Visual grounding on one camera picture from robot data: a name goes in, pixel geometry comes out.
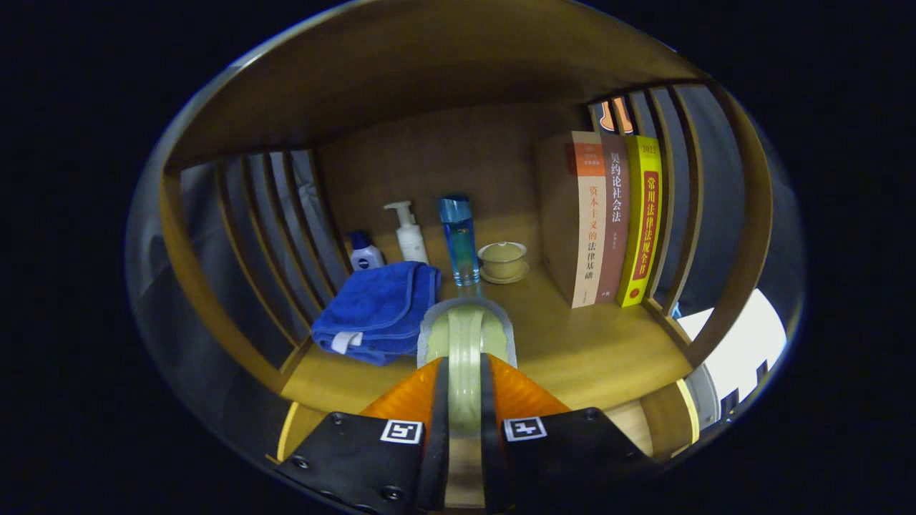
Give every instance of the small blue bottle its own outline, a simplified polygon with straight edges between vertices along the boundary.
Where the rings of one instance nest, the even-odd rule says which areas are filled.
[[[465,195],[447,195],[439,199],[439,217],[445,230],[445,241],[452,258],[455,284],[470,286],[480,282],[480,266],[474,245],[474,221],[471,204]]]

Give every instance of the blue bottle cap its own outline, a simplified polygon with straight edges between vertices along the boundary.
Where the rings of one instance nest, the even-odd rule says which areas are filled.
[[[353,250],[359,250],[360,248],[366,248],[372,245],[372,242],[369,241],[369,236],[366,236],[363,231],[353,231],[347,234],[350,236],[350,242],[353,243]]]
[[[446,195],[439,199],[439,217],[445,223],[461,222],[471,217],[467,195]]]

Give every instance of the orange gripper pad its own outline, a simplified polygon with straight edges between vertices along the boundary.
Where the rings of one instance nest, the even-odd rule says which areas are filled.
[[[504,419],[543,417],[570,409],[546,389],[496,356],[487,354],[493,370],[493,396],[496,423]]]
[[[418,368],[359,414],[379,419],[423,422],[429,428],[436,391],[436,373],[441,361],[442,358],[437,358]]]

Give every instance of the black background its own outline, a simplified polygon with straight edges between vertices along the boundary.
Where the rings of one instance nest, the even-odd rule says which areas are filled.
[[[71,2],[10,10],[13,67],[4,81],[24,86],[6,96],[14,129],[8,155],[24,160],[7,170],[16,352],[7,359],[6,396],[10,419],[25,422],[7,426],[14,453],[4,504],[12,512],[316,512],[222,446],[172,396],[136,334],[122,261],[133,188],[171,118],[231,61],[334,4]],[[858,250],[872,242],[857,239],[871,225],[856,216],[861,199],[883,203],[904,191],[893,182],[902,174],[882,173],[872,159],[878,137],[889,152],[912,148],[887,115],[910,64],[877,37],[911,31],[912,12],[751,4],[598,5],[710,72],[754,114],[795,181],[812,263],[799,344],[759,403],[641,501],[608,509],[900,508],[892,478],[906,470],[897,422],[906,404],[890,401],[899,391],[890,372],[903,367],[894,353],[905,336],[879,338],[843,309],[852,303],[867,318],[893,300],[892,286],[875,286],[868,298],[862,290],[828,295],[822,286],[862,275],[826,248],[837,235],[853,240],[843,255],[857,261],[855,270],[878,258]],[[872,70],[878,61],[884,71]],[[857,171],[842,172],[840,163]],[[32,184],[21,186],[23,178]]]

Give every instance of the blue towel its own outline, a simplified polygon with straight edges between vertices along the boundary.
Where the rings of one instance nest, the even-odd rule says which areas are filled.
[[[348,347],[346,355],[373,365],[416,354],[420,323],[441,281],[438,268],[417,261],[357,270],[312,325],[311,337],[334,352],[338,333],[362,333],[362,344]]]

